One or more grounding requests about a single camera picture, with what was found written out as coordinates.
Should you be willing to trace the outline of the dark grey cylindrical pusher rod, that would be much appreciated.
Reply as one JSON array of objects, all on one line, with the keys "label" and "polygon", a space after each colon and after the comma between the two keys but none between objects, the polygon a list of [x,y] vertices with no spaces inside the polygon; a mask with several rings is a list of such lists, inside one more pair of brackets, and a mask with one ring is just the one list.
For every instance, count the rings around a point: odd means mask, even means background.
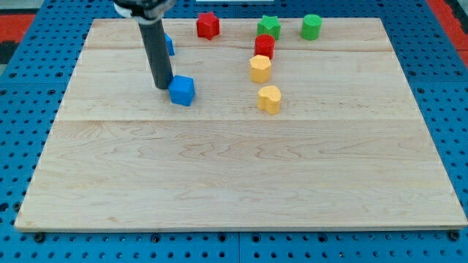
[{"label": "dark grey cylindrical pusher rod", "polygon": [[148,63],[159,89],[168,89],[173,79],[170,55],[165,40],[165,30],[161,20],[149,25],[139,25]]}]

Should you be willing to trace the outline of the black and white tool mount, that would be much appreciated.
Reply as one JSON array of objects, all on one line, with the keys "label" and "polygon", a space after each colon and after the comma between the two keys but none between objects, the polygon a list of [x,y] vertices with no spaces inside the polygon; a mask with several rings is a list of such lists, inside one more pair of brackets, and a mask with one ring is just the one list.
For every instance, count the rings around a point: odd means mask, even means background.
[{"label": "black and white tool mount", "polygon": [[160,21],[175,4],[176,0],[113,0],[113,6],[121,17],[133,18],[143,25]]}]

